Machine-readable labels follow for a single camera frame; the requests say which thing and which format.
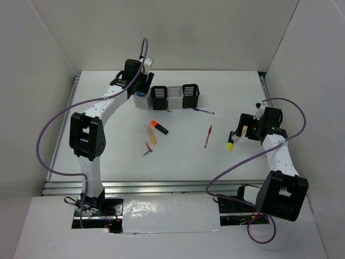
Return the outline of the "black orange highlighter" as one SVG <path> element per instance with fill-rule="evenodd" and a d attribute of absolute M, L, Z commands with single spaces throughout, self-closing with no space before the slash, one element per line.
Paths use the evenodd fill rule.
<path fill-rule="evenodd" d="M 152 120 L 150 122 L 150 124 L 157 130 L 159 130 L 160 132 L 162 132 L 163 134 L 167 135 L 169 133 L 169 131 L 164 128 L 161 124 L 157 123 L 155 120 Z"/>

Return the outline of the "blue ballpoint pen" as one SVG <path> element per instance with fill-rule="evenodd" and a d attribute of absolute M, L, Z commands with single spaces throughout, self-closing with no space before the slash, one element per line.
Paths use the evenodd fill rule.
<path fill-rule="evenodd" d="M 215 112 L 211 112 L 211 111 L 207 111 L 207 110 L 202 110 L 202 109 L 199 109 L 199 108 L 190 108 L 191 110 L 194 110 L 194 111 L 198 111 L 198 112 L 203 112 L 203 113 L 207 113 L 207 114 L 215 114 Z"/>

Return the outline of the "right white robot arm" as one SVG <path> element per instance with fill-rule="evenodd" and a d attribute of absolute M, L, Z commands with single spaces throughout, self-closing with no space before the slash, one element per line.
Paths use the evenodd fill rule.
<path fill-rule="evenodd" d="M 234 137 L 244 134 L 250 140 L 259 141 L 265 151 L 279 147 L 266 154 L 270 171 L 263 185 L 260 188 L 245 186 L 244 193 L 236 197 L 235 205 L 242 212 L 255 205 L 258 213 L 295 221 L 308 190 L 308 181 L 301 178 L 293 166 L 287 133 L 280 128 L 282 110 L 265 104 L 257 106 L 256 114 L 241 114 L 238 127 L 231 132 L 229 140 L 234 143 Z"/>

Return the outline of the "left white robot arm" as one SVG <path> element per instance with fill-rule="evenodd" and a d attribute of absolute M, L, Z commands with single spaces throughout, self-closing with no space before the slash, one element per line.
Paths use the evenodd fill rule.
<path fill-rule="evenodd" d="M 100 176 L 100 156 L 106 147 L 104 126 L 115 110 L 137 92 L 146 94 L 154 74 L 150 72 L 154 60 L 128 59 L 100 101 L 83 113 L 75 112 L 70 121 L 69 144 L 87 176 L 82 182 L 81 199 L 94 215 L 106 210 L 105 189 Z"/>

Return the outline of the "pale yellow highlighter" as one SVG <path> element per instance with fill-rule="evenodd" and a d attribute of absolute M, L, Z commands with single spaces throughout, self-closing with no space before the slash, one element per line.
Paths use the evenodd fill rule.
<path fill-rule="evenodd" d="M 234 135 L 234 136 L 232 137 L 232 140 L 233 140 L 233 141 L 237 141 L 239 138 L 240 138 L 239 136 Z"/>

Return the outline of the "black slotted container left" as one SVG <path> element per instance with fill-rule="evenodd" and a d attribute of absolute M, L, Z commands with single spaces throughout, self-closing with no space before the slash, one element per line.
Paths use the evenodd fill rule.
<path fill-rule="evenodd" d="M 168 109 L 168 89 L 166 86 L 153 86 L 151 88 L 153 110 Z"/>

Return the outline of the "black slotted container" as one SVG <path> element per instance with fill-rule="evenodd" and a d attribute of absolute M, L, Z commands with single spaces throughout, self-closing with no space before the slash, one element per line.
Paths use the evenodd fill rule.
<path fill-rule="evenodd" d="M 182 86 L 183 108 L 196 108 L 200 95 L 197 84 L 185 84 Z"/>
<path fill-rule="evenodd" d="M 151 88 L 153 110 L 168 109 L 168 89 L 166 86 L 153 86 Z"/>

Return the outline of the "black yellow highlighter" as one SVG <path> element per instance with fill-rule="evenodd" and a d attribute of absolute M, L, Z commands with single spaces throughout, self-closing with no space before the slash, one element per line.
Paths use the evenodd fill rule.
<path fill-rule="evenodd" d="M 233 138 L 234 135 L 235 135 L 235 132 L 231 131 L 230 134 L 229 134 L 228 141 L 227 141 L 227 146 L 226 146 L 227 150 L 230 150 L 230 151 L 233 150 L 234 140 L 232 138 Z"/>

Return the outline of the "silver slotted container left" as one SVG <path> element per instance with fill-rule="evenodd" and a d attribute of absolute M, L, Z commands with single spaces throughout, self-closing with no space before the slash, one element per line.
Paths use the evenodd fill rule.
<path fill-rule="evenodd" d="M 151 107 L 151 94 L 150 90 L 148 93 L 144 95 L 144 97 L 138 97 L 136 93 L 133 95 L 134 98 L 134 104 L 136 108 L 142 109 L 142 110 L 149 110 Z"/>

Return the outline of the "silver slotted container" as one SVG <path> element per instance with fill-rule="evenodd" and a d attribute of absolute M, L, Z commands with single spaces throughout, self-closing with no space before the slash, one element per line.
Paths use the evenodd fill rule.
<path fill-rule="evenodd" d="M 151 107 L 151 94 L 150 90 L 148 93 L 144 95 L 144 97 L 138 97 L 136 93 L 133 95 L 134 98 L 134 104 L 136 108 L 142 109 L 142 110 L 149 110 Z"/>
<path fill-rule="evenodd" d="M 183 91 L 181 86 L 168 86 L 168 110 L 183 108 Z"/>

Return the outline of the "silver slotted container right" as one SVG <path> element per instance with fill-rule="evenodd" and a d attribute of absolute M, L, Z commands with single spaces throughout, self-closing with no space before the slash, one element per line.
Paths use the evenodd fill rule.
<path fill-rule="evenodd" d="M 168 86 L 168 110 L 183 108 L 183 91 L 181 86 Z"/>

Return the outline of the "red gel pen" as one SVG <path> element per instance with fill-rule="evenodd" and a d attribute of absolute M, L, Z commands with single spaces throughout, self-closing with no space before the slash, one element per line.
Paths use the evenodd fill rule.
<path fill-rule="evenodd" d="M 207 148 L 207 145 L 208 145 L 208 142 L 209 142 L 209 138 L 210 138 L 210 135 L 211 135 L 211 131 L 212 131 L 212 125 L 209 127 L 208 134 L 207 134 L 207 137 L 206 137 L 206 140 L 205 140 L 205 144 L 204 144 L 204 148 Z"/>

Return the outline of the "black slotted container right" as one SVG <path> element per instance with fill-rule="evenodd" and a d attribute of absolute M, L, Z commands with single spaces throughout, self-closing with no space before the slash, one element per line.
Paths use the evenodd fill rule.
<path fill-rule="evenodd" d="M 185 84 L 182 86 L 183 108 L 196 108 L 200 95 L 197 84 Z"/>

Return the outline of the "orange pastel highlighter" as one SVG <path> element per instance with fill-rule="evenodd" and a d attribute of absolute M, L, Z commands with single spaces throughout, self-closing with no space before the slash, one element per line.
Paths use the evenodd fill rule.
<path fill-rule="evenodd" d="M 146 126 L 146 131 L 147 131 L 147 133 L 148 133 L 150 142 L 151 142 L 153 145 L 157 144 L 157 140 L 156 140 L 156 138 L 155 138 L 155 136 L 154 136 L 153 130 L 152 130 L 152 128 L 151 128 L 150 125 L 147 125 L 147 126 Z"/>

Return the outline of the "silver foil sheet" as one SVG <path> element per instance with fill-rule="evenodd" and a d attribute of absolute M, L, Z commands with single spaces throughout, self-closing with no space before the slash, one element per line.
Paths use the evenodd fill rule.
<path fill-rule="evenodd" d="M 126 234 L 219 231 L 219 208 L 206 194 L 127 195 L 122 230 Z"/>

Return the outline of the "aluminium rail frame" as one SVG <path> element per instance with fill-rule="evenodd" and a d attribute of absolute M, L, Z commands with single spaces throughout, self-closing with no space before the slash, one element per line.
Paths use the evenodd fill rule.
<path fill-rule="evenodd" d="M 81 75 L 76 75 L 71 94 L 68 100 L 68 106 L 72 105 L 74 100 L 76 99 L 76 94 L 79 90 L 81 90 L 82 85 L 79 83 Z M 51 162 L 52 167 L 56 167 L 54 170 L 63 170 L 57 169 L 57 166 L 63 162 L 59 162 L 59 157 L 62 157 L 63 151 L 63 138 L 65 134 L 67 134 L 67 115 L 70 114 L 71 111 L 66 112 L 66 115 L 63 119 L 63 126 L 62 132 L 59 135 L 58 143 L 56 146 L 56 150 L 54 151 L 53 159 Z M 176 180 L 173 181 L 172 179 L 168 179 L 168 181 L 158 181 L 149 179 L 149 176 L 171 176 L 163 173 L 163 170 L 155 171 L 154 175 L 147 171 L 136 171 L 135 176 L 141 176 L 141 173 L 145 173 L 144 180 L 148 181 L 129 181 L 120 178 L 120 176 L 115 175 L 115 172 L 112 169 L 106 170 L 106 179 L 102 183 L 104 184 L 105 188 L 105 199 L 107 201 L 102 201 L 103 205 L 101 205 L 100 209 L 95 208 L 94 206 L 88 205 L 85 201 L 84 209 L 83 209 L 83 226 L 86 227 L 105 227 L 110 228 L 111 231 L 115 231 L 115 233 L 119 233 L 122 231 L 122 216 L 123 216 L 123 196 L 124 195 L 164 195 L 164 194 L 200 194 L 205 192 L 206 185 L 208 184 L 208 180 Z M 223 179 L 217 180 L 211 187 L 210 190 L 214 192 L 224 192 L 224 193 L 231 193 L 236 192 L 236 188 L 243 186 L 243 185 L 254 185 L 256 187 L 260 186 L 264 182 L 264 178 L 266 178 L 264 172 L 259 171 L 251 171 L 248 172 L 241 171 L 239 172 L 240 175 L 235 177 L 235 172 L 232 172 L 233 175 L 228 173 L 226 177 L 230 177 L 230 179 Z M 80 228 L 80 222 L 78 216 L 80 217 L 80 203 L 81 203 L 81 181 L 77 180 L 54 180 L 57 176 L 53 176 L 53 173 L 48 173 L 48 178 L 44 184 L 44 188 L 42 191 L 42 196 L 67 196 L 70 198 L 64 198 L 68 204 L 74 205 L 77 204 L 77 207 L 74 212 L 74 220 L 72 227 Z"/>

